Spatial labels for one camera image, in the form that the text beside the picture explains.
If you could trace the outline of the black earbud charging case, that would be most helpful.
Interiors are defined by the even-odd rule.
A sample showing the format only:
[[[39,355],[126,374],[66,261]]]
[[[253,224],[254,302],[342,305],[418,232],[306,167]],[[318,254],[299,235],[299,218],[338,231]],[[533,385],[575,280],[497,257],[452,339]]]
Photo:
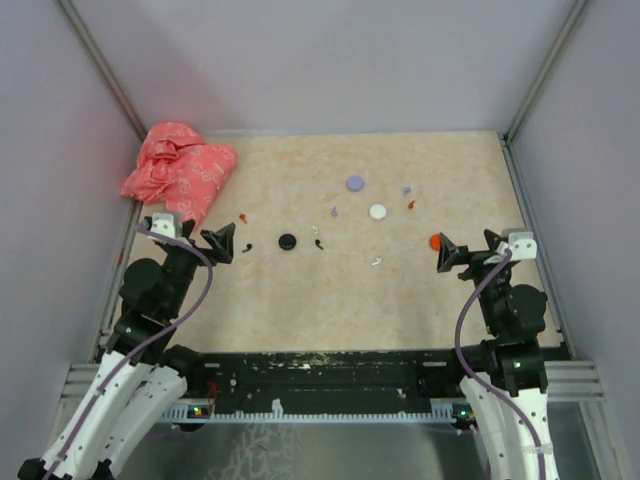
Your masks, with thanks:
[[[297,245],[297,238],[291,233],[284,233],[279,237],[278,245],[284,251],[292,250]]]

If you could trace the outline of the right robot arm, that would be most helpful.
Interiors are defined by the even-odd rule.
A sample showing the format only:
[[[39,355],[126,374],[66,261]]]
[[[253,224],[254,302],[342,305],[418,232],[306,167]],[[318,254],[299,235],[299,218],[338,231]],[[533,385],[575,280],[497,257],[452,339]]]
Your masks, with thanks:
[[[474,414],[490,478],[556,479],[549,382],[538,342],[547,296],[511,283],[513,268],[535,259],[538,245],[522,229],[486,230],[484,237],[481,251],[456,245],[443,233],[433,241],[438,272],[461,266],[459,279],[474,285],[456,321],[447,384]]]

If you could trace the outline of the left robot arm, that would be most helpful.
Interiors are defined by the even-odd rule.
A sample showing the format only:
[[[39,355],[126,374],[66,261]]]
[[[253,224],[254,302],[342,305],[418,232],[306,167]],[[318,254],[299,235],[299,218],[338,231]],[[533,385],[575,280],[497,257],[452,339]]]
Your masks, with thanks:
[[[168,342],[204,300],[181,309],[197,269],[211,274],[232,262],[236,226],[201,231],[205,247],[191,239],[194,228],[172,213],[152,214],[138,226],[165,258],[142,258],[125,269],[121,315],[91,385],[64,430],[41,457],[23,462],[18,478],[115,479],[173,403],[206,389],[201,354]]]

